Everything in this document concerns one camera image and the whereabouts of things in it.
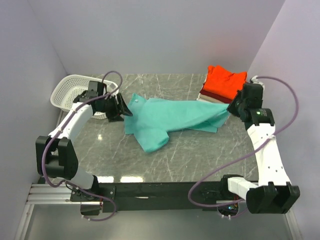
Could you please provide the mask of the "folded white t-shirt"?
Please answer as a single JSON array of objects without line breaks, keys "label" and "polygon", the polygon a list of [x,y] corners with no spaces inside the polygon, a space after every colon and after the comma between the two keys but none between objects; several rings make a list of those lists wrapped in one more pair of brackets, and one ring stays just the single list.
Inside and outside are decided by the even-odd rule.
[{"label": "folded white t-shirt", "polygon": [[196,100],[199,101],[199,102],[210,103],[209,101],[207,101],[205,99],[202,99],[200,97],[198,97]]}]

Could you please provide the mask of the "folded beige t-shirt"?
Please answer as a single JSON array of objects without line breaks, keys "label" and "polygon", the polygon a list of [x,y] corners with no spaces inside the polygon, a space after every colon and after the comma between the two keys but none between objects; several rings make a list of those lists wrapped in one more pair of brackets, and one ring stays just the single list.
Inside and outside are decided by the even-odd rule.
[{"label": "folded beige t-shirt", "polygon": [[201,93],[198,95],[198,98],[202,98],[202,99],[204,99],[204,100],[206,100],[206,101],[208,101],[210,103],[224,104],[224,102],[222,102],[222,101],[220,101],[218,99],[212,98],[210,96],[203,95]]}]

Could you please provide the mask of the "folded dark red t-shirt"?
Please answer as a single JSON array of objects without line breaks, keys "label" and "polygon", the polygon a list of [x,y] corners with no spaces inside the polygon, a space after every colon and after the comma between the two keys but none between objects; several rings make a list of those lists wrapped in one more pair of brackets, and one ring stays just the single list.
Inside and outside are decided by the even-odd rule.
[{"label": "folded dark red t-shirt", "polygon": [[230,104],[236,97],[237,92],[243,89],[245,83],[247,83],[246,80],[237,82],[205,82],[199,93]]}]

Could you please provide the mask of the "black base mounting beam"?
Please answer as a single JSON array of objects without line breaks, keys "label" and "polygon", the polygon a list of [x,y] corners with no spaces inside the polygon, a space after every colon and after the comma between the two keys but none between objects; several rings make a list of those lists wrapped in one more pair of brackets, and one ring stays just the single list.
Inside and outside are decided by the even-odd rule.
[{"label": "black base mounting beam", "polygon": [[[99,211],[193,210],[198,206],[188,199],[193,182],[100,183],[97,196],[73,189],[72,203],[82,203],[81,213],[94,216]],[[239,212],[239,196],[227,190],[226,181],[202,182],[191,195],[197,203],[214,205],[210,211],[235,216]]]}]

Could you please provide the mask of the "aluminium extrusion rail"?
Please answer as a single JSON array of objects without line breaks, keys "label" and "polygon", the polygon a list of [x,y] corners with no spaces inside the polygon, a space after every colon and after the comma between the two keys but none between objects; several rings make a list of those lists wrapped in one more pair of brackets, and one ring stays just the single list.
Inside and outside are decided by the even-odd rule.
[{"label": "aluminium extrusion rail", "polygon": [[88,201],[84,199],[76,199],[76,193],[68,189],[65,185],[60,185],[57,188],[51,187],[48,184],[32,184],[25,202],[22,217],[20,219],[15,239],[23,240],[29,227],[29,223],[36,205],[94,205],[101,207],[100,200]]}]

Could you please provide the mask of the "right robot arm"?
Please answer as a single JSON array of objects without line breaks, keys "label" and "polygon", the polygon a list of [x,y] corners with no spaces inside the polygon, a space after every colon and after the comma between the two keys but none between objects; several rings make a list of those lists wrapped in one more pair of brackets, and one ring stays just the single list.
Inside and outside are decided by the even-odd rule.
[{"label": "right robot arm", "polygon": [[239,175],[224,175],[219,193],[226,200],[238,195],[252,214],[286,214],[300,197],[300,188],[292,185],[283,166],[272,111],[262,107],[263,91],[260,84],[245,83],[227,108],[241,119],[251,139],[258,183]]}]

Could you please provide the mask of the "folded orange t-shirt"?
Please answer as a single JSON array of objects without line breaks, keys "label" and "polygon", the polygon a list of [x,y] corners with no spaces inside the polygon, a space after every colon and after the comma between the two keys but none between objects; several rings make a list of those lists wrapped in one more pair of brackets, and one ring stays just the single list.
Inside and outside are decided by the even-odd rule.
[{"label": "folded orange t-shirt", "polygon": [[238,91],[243,89],[246,80],[246,71],[233,73],[220,65],[209,65],[207,67],[206,80],[200,93],[227,103],[232,101]]}]

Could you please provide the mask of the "teal t-shirt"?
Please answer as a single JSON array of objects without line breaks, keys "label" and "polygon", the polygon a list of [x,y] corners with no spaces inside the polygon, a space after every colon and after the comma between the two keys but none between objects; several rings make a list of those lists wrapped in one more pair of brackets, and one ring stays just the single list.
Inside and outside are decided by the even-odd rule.
[{"label": "teal t-shirt", "polygon": [[133,116],[124,118],[124,132],[134,135],[144,152],[166,145],[170,132],[184,129],[216,133],[230,116],[225,103],[167,100],[134,93],[128,104]]}]

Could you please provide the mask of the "white perforated plastic basket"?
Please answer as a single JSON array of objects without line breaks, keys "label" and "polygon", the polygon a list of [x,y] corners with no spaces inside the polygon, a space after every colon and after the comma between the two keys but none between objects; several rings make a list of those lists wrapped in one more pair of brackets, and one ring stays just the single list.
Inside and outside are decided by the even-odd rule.
[{"label": "white perforated plastic basket", "polygon": [[[69,112],[75,109],[73,106],[74,99],[81,95],[84,91],[88,90],[89,82],[101,82],[102,80],[95,77],[72,74],[64,77],[53,90],[50,96],[50,102],[53,106],[61,109],[64,112]],[[104,80],[107,85],[105,92],[112,92],[118,85],[109,80]],[[102,112],[96,112],[91,116],[92,119],[103,120],[106,115]]]}]

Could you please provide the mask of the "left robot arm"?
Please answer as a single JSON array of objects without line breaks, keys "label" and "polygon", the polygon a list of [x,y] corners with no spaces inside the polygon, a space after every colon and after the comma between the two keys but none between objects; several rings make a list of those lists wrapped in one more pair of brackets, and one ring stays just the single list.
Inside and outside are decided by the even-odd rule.
[{"label": "left robot arm", "polygon": [[47,136],[39,136],[35,141],[37,172],[49,185],[53,184],[50,179],[56,178],[79,188],[88,201],[96,200],[102,191],[98,178],[79,166],[73,141],[96,113],[105,114],[110,122],[133,116],[117,84],[90,80],[88,88],[73,99],[64,120]]}]

